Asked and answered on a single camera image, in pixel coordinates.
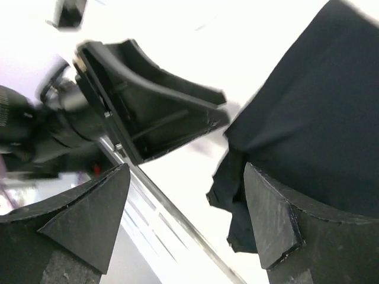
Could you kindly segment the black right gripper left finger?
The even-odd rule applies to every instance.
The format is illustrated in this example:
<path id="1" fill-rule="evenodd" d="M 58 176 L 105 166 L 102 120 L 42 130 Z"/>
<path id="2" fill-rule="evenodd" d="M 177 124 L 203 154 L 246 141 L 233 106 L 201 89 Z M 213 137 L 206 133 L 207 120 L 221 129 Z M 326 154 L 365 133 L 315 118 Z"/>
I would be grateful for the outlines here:
<path id="1" fill-rule="evenodd" d="M 99 283 L 127 199 L 121 164 L 75 188 L 1 217 L 1 282 Z"/>

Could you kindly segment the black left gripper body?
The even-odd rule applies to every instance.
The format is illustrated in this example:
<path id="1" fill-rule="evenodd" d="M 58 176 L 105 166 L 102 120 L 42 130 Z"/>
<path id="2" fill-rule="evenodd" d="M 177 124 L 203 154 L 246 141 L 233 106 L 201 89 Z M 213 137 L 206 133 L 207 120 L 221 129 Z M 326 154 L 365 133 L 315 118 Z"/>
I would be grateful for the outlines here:
<path id="1" fill-rule="evenodd" d="M 148 160 L 145 144 L 136 144 L 136 120 L 123 96 L 131 83 L 124 80 L 113 84 L 100 64 L 107 53 L 119 56 L 122 61 L 127 55 L 132 59 L 143 55 L 134 39 L 117 44 L 90 41 L 82 45 L 79 54 L 85 65 L 75 64 L 78 74 L 74 82 L 62 79 L 61 74 L 68 66 L 63 62 L 41 89 L 38 162 L 72 153 L 104 135 L 109 136 L 115 150 L 133 164 Z"/>

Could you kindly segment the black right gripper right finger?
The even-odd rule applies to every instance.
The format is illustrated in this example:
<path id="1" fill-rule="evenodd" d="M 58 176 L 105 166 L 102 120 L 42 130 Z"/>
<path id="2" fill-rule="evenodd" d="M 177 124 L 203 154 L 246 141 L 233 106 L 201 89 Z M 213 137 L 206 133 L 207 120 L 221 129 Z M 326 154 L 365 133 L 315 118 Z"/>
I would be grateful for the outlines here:
<path id="1" fill-rule="evenodd" d="M 270 283 L 378 283 L 377 219 L 317 202 L 251 164 L 244 185 Z"/>

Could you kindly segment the black bra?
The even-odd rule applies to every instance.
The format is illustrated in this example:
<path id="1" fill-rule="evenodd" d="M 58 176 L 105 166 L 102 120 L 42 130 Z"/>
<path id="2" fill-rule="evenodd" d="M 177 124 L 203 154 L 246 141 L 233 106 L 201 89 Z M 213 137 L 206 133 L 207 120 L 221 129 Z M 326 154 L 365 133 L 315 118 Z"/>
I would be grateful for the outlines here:
<path id="1" fill-rule="evenodd" d="M 378 217 L 378 27 L 329 1 L 225 135 L 207 198 L 232 214 L 234 251 L 257 251 L 247 163 L 321 203 Z"/>

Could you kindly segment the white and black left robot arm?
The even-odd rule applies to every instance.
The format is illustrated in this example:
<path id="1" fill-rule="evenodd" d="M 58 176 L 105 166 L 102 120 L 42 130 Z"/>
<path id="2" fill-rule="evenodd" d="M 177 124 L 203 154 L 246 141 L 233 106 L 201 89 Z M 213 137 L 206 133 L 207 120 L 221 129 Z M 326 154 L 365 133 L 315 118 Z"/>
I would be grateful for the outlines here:
<path id="1" fill-rule="evenodd" d="M 223 92 L 175 76 L 129 39 L 83 43 L 65 79 L 59 59 L 38 81 L 38 103 L 1 88 L 1 153 L 10 173 L 50 178 L 60 172 L 103 172 L 96 151 L 107 136 L 139 165 L 229 123 Z"/>

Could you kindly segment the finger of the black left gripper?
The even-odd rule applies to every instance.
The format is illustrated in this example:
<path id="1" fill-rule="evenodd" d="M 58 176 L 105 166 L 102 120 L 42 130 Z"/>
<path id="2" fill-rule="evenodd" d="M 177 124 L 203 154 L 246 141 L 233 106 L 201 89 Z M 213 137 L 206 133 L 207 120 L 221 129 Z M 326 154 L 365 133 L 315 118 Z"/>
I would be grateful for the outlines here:
<path id="1" fill-rule="evenodd" d="M 229 123 L 222 91 L 191 82 L 121 83 L 112 91 L 123 150 L 154 160 Z"/>
<path id="2" fill-rule="evenodd" d="M 190 82 L 159 67 L 146 55 L 134 39 L 106 44 L 105 46 L 131 71 L 156 85 L 217 106 L 226 103 L 225 95 L 221 90 Z"/>

